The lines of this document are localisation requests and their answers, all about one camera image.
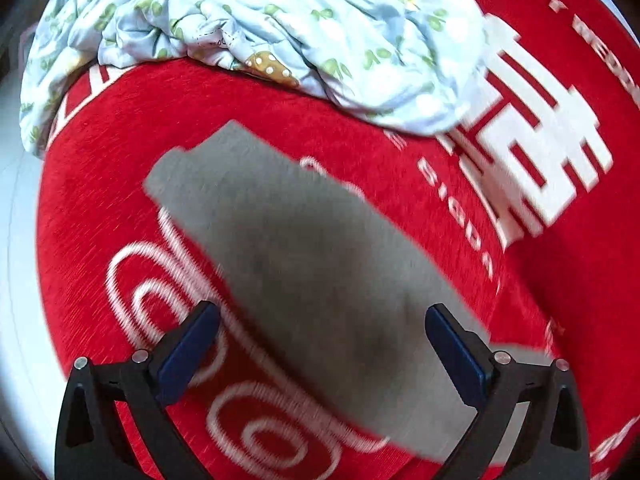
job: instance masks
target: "gray fabric piece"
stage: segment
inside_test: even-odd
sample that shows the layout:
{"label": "gray fabric piece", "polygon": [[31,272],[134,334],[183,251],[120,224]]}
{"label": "gray fabric piece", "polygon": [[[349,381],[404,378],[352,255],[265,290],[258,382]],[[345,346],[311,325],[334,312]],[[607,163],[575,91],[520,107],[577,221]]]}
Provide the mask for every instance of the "gray fabric piece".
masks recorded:
{"label": "gray fabric piece", "polygon": [[[424,314],[444,303],[485,342],[488,333],[403,232],[233,122],[190,152],[165,154],[145,189],[222,265],[244,313],[329,406],[446,459],[476,412],[424,335]],[[521,406],[495,463],[505,462],[523,419]]]}

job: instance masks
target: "crumpled fabric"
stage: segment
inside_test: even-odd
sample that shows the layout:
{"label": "crumpled fabric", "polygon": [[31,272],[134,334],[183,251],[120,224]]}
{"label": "crumpled fabric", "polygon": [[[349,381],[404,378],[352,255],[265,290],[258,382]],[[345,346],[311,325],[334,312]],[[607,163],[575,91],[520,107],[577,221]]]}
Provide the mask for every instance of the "crumpled fabric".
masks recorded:
{"label": "crumpled fabric", "polygon": [[474,0],[50,0],[22,82],[20,129],[42,155],[74,74],[190,56],[432,135],[468,110],[486,43]]}

